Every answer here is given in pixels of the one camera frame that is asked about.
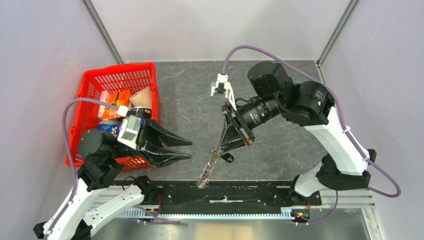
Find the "zip tie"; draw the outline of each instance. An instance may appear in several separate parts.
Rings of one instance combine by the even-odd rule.
[[[343,130],[343,131],[341,131],[342,133],[346,133],[346,132],[348,132],[348,131],[350,131],[351,130],[351,127],[350,126],[346,126],[346,130]]]

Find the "metal pole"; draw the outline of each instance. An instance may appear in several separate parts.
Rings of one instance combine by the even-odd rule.
[[[119,54],[117,48],[115,47],[111,36],[109,35],[108,31],[106,30],[106,27],[102,22],[102,19],[100,18],[99,14],[97,13],[96,8],[93,5],[93,2],[91,0],[81,0],[81,2],[84,5],[85,9],[87,10],[88,14],[90,15],[90,17],[91,17],[95,27],[97,28],[98,32],[100,33],[101,37],[103,38],[104,43],[106,43],[107,48],[109,48],[110,53],[112,54],[116,63],[117,64],[124,64],[124,61],[122,60],[121,55]]]
[[[334,31],[331,34],[330,39],[328,40],[327,44],[324,47],[324,50],[321,53],[321,56],[319,56],[318,60],[316,61],[318,66],[321,67],[326,60],[330,50],[333,48],[336,40],[339,38],[340,33],[345,28],[346,23],[348,22],[349,18],[351,17],[353,11],[355,10],[356,6],[358,5],[360,0],[350,0],[349,4],[347,5],[346,9],[343,12],[343,15],[341,16],[340,20],[337,23],[337,26],[335,27]]]

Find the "gray mat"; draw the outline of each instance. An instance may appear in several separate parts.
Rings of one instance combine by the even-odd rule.
[[[256,63],[229,63],[228,80],[236,98],[256,95],[247,79],[248,70]],[[319,78],[313,61],[290,63]],[[211,149],[219,142],[224,125],[221,106],[226,99],[210,96],[211,82],[216,81],[223,62],[157,62],[155,65],[162,126],[193,142],[192,146],[175,148],[192,158],[163,168],[122,172],[117,179],[148,175],[152,180],[197,180],[211,157]],[[291,69],[286,70],[295,83],[306,80]],[[211,180],[293,180],[316,166],[327,153],[312,134],[281,116],[253,132],[256,137],[253,146],[232,151],[234,162],[220,162]]]

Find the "white wall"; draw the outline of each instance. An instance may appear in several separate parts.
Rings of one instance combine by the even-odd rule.
[[[238,45],[317,59],[349,0],[93,0],[125,62],[223,61]],[[251,50],[232,60],[268,59]]]
[[[115,63],[79,0],[3,1],[0,35],[0,233],[36,239],[72,184],[63,108],[84,71]]]
[[[423,13],[422,0],[360,1],[323,66],[352,132],[377,150],[376,163],[402,187],[399,198],[375,196],[388,240],[422,235]],[[371,173],[372,187],[395,192],[376,170]]]

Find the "orange package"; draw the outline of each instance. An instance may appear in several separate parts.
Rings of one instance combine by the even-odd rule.
[[[132,94],[129,90],[117,92],[117,93],[110,95],[109,101],[107,103],[118,106],[118,107],[120,107],[120,106],[128,107],[130,105],[130,97],[131,96],[132,96]],[[117,118],[120,118],[120,117],[122,117],[122,116],[120,116],[118,114],[117,110],[106,107],[106,109],[104,110],[102,119],[103,120],[112,120],[112,119],[117,119]]]

